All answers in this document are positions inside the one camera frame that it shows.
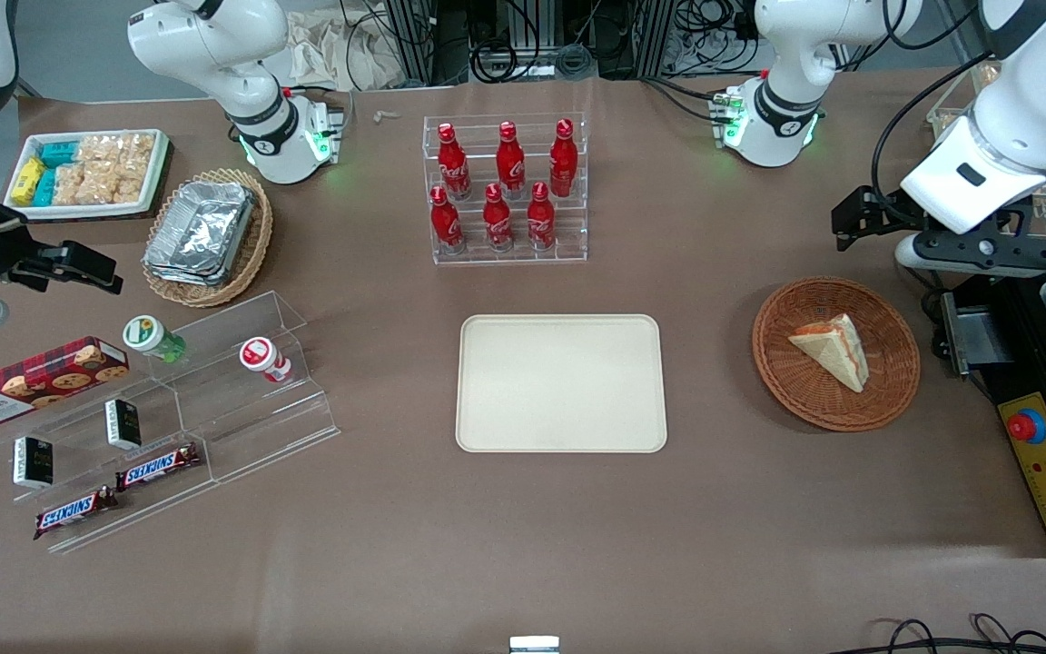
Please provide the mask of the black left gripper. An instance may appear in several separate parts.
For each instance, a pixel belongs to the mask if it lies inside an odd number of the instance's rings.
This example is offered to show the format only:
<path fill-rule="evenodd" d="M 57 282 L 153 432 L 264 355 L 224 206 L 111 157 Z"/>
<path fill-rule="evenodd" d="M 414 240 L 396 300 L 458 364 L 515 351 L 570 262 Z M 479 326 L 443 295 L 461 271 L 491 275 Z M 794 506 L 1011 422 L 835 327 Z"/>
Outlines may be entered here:
<path fill-rule="evenodd" d="M 846 252 L 864 236 L 922 232 L 930 226 L 930 216 L 904 189 L 886 194 L 881 203 L 872 186 L 859 186 L 832 210 L 835 248 L 839 253 Z"/>

